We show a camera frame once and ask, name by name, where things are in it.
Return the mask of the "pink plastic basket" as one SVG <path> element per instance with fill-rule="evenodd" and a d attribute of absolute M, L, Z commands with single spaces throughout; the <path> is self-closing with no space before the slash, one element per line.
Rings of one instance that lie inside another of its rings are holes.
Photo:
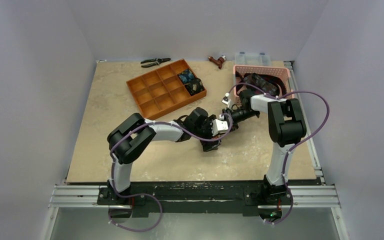
<path fill-rule="evenodd" d="M 290 80 L 292 76 L 290 70 L 286 67 L 276 67 L 276 66 L 257 66 L 257 65 L 234 65 L 233 66 L 233 84 L 239 83 L 239 79 L 236 78 L 235 73 L 238 72 L 242 77 L 245 74 L 260 74 L 260 75 L 270 75 L 279 78 L 285 85 L 287 93 L 291 90 Z"/>

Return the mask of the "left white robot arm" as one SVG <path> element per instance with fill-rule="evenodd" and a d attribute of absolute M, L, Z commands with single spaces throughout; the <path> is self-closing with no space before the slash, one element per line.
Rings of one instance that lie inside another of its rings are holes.
<path fill-rule="evenodd" d="M 202 150 L 209 152 L 216 150 L 222 137 L 230 132 L 231 121 L 227 113 L 220 116 L 208 115 L 201 107 L 172 121 L 154 121 L 139 113 L 132 114 L 107 137 L 112 158 L 111 176 L 108 180 L 112 188 L 110 199 L 118 205 L 128 201 L 133 162 L 151 142 L 180 143 L 196 138 L 200 141 Z"/>

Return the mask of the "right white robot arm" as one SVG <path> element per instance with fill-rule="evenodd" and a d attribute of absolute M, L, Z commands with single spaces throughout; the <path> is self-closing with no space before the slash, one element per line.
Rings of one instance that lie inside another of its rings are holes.
<path fill-rule="evenodd" d="M 300 101 L 296 98 L 279 99 L 268 93 L 256 94 L 250 89 L 239 93 L 241 106 L 225 108 L 219 116 L 236 130 L 238 123 L 260 113 L 267 114 L 268 133 L 273 151 L 267 174 L 264 175 L 259 195 L 268 204 L 287 194 L 288 171 L 295 145 L 307 134 L 307 126 Z"/>

